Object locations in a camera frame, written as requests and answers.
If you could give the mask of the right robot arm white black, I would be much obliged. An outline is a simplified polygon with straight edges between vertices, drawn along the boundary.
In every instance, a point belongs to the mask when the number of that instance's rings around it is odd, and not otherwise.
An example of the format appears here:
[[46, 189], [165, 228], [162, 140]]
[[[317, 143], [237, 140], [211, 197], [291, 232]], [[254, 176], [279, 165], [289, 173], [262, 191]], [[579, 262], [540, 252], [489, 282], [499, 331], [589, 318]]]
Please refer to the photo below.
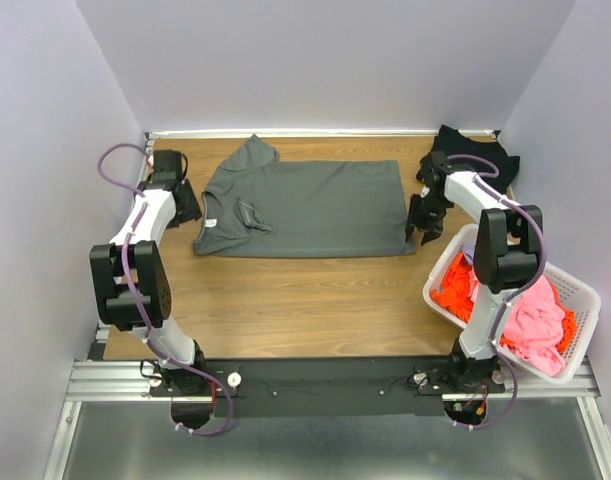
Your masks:
[[447, 210], [459, 206], [477, 222], [473, 267], [479, 288], [466, 328], [445, 360], [440, 383], [459, 392], [489, 380], [512, 301], [542, 276], [546, 247], [542, 212], [510, 201], [487, 183], [499, 174], [490, 161], [469, 154], [428, 153], [420, 161], [423, 190], [410, 197], [406, 240], [438, 239]]

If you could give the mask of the grey t shirt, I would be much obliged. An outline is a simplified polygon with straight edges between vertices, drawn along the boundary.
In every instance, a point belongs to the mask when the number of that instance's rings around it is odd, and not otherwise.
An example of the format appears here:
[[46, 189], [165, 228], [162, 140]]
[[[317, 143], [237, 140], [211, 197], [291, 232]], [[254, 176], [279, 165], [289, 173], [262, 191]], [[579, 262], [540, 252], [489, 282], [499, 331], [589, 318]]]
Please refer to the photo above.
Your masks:
[[287, 162], [251, 136], [207, 183], [197, 256], [339, 258], [409, 255], [395, 160]]

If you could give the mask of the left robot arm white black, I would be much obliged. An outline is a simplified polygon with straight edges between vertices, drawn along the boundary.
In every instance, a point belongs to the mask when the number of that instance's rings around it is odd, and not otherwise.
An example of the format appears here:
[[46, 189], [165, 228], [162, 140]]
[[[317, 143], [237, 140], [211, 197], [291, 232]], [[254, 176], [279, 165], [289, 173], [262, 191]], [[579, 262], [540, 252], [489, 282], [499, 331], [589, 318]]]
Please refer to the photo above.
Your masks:
[[[104, 161], [119, 149], [137, 151], [150, 168], [136, 186], [104, 171]], [[133, 206], [119, 232], [92, 247], [89, 262], [101, 322], [133, 335], [151, 351], [153, 373], [147, 379], [153, 387], [189, 396], [207, 392], [211, 382], [200, 346], [172, 316], [172, 291], [159, 251], [167, 230], [202, 217], [187, 169], [186, 155], [176, 150], [148, 155], [131, 143], [106, 150], [97, 171], [108, 183], [132, 193]]]

